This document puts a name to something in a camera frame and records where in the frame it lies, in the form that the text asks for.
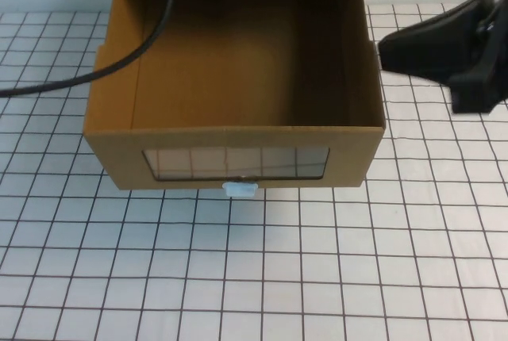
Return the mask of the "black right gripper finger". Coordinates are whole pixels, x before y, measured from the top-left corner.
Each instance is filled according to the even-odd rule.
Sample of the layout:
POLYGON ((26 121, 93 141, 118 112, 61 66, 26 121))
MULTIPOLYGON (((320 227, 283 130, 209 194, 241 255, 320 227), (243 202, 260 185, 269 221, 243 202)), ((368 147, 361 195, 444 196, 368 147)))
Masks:
POLYGON ((499 0, 476 30, 473 64, 451 77, 454 113, 490 113, 507 99, 507 0, 499 0))
POLYGON ((495 0, 467 0, 423 22, 385 36, 379 43, 384 71, 446 80, 479 58, 487 36, 479 31, 495 0))

